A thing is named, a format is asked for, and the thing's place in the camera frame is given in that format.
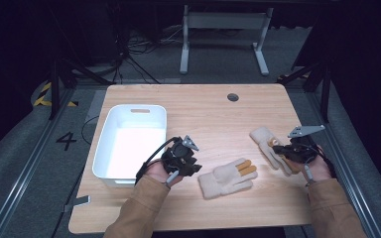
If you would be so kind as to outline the grey right gripper plug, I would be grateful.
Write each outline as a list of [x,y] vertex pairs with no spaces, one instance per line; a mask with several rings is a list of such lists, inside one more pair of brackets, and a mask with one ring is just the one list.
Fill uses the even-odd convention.
[[306,175],[308,177],[308,183],[315,182],[308,164],[304,164],[304,169],[305,169]]

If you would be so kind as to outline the grey gripper plug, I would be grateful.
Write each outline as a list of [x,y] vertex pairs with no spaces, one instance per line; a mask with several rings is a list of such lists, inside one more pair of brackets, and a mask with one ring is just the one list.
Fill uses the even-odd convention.
[[306,175],[308,177],[308,183],[315,182],[308,164],[304,164],[304,169],[305,169]]
[[166,184],[171,183],[171,182],[178,176],[179,172],[180,172],[179,170],[174,171],[174,172],[168,177],[168,179],[166,180]]

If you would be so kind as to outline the white plastic bin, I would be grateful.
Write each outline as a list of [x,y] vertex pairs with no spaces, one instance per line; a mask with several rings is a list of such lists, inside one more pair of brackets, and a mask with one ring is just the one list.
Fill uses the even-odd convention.
[[160,105],[112,107],[98,139],[92,172],[106,185],[132,187],[136,173],[167,141],[167,112]]

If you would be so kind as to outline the grey metal floor rail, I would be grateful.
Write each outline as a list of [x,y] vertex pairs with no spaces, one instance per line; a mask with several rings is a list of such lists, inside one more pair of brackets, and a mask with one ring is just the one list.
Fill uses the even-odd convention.
[[62,109],[58,109],[53,119],[47,119],[45,127],[38,139],[33,152],[31,153],[29,159],[24,164],[23,169],[18,175],[17,179],[13,183],[9,194],[5,202],[0,209],[0,237],[3,231],[6,229],[14,211],[16,210],[20,200],[22,199],[30,180],[32,179],[34,172],[43,157],[44,149],[51,138],[51,135],[55,131],[55,128],[64,113],[64,109],[70,102],[74,94],[73,89],[67,89],[60,97]]
[[380,175],[365,151],[361,151],[354,159],[349,158],[351,152],[339,143],[334,127],[322,118],[317,95],[307,92],[306,98],[315,118],[325,127],[321,133],[324,140],[323,147],[330,156],[338,180],[353,204],[366,235],[368,238],[381,238],[381,226],[377,220],[379,208],[375,205],[376,194],[373,193],[374,189],[381,188]]

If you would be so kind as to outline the grey left gripper plug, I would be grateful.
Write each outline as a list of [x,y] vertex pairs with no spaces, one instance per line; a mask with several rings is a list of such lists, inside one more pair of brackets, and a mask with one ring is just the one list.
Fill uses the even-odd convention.
[[171,183],[171,182],[178,176],[179,172],[180,172],[179,170],[174,171],[174,172],[168,177],[168,179],[166,180],[166,184]]

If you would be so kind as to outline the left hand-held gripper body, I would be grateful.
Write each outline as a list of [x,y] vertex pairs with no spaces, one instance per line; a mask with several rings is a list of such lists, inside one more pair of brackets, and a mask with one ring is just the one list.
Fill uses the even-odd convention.
[[161,156],[164,169],[168,174],[180,170],[180,166],[183,165],[196,165],[196,158],[193,157],[193,153],[198,151],[198,147],[191,137],[189,135],[183,139],[175,137],[173,141],[174,144]]

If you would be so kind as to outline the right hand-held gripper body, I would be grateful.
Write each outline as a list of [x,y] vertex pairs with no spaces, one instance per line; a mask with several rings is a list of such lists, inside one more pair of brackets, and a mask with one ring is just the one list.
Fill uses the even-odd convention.
[[289,133],[291,149],[288,158],[299,164],[305,164],[314,160],[318,155],[318,145],[312,139],[311,134],[324,129],[323,125],[297,126]]

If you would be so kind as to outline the person's left hand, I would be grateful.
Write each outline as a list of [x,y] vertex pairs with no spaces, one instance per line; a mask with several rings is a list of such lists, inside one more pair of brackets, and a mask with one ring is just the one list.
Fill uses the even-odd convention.
[[182,176],[176,176],[170,178],[170,175],[165,171],[163,163],[161,161],[152,162],[146,169],[145,175],[149,176],[161,183],[164,183],[168,187],[172,187],[178,182],[183,180]]

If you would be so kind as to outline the person's right hand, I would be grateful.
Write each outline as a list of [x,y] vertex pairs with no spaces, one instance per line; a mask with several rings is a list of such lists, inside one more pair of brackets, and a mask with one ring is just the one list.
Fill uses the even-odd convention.
[[[304,178],[308,182],[308,177],[307,177],[305,169],[304,169],[304,164],[296,163],[296,162],[293,162],[293,161],[289,161],[289,164],[292,167],[295,167],[298,170],[300,170],[303,173]],[[323,160],[323,158],[321,156],[317,156],[314,160],[310,161],[308,163],[308,165],[310,167],[310,170],[311,170],[311,173],[313,175],[313,178],[314,178],[315,182],[331,179],[331,173],[330,173],[330,170],[328,168],[328,165]]]

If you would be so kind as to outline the grey metal desk frame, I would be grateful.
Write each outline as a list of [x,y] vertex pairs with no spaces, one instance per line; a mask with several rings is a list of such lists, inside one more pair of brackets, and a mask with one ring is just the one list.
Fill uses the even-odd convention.
[[262,49],[272,20],[274,9],[268,8],[263,13],[218,13],[195,12],[189,5],[184,6],[183,14],[183,46],[180,62],[180,73],[187,74],[190,55],[189,29],[227,29],[227,30],[258,30],[259,40],[252,44],[261,74],[269,74]]

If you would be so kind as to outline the beige knit glove orange fingers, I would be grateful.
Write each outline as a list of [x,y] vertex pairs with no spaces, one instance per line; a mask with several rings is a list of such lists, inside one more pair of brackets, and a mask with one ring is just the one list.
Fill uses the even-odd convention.
[[203,198],[214,199],[251,188],[256,177],[257,168],[252,162],[238,159],[199,176],[198,182]]
[[283,155],[274,152],[274,146],[283,146],[283,143],[266,127],[260,127],[250,133],[252,140],[258,145],[274,170],[282,169],[286,176],[296,175],[300,170],[290,164]]

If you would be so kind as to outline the black metal stand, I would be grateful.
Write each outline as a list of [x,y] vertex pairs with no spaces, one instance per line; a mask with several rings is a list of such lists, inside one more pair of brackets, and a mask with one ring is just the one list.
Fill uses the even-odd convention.
[[303,85],[305,92],[315,92],[317,88],[321,86],[319,112],[323,121],[327,123],[331,77],[330,69],[325,61],[319,61],[305,66],[289,75],[280,75],[277,78],[277,83],[286,85],[297,78],[301,78],[305,74],[307,75],[307,79]]
[[101,85],[113,85],[113,82],[104,79],[78,62],[71,59],[55,59],[51,66],[50,77],[52,95],[50,120],[53,120],[57,116],[62,106],[60,97],[60,81],[63,83],[64,87],[68,89],[75,89],[77,85],[77,80],[72,72],[74,69]]

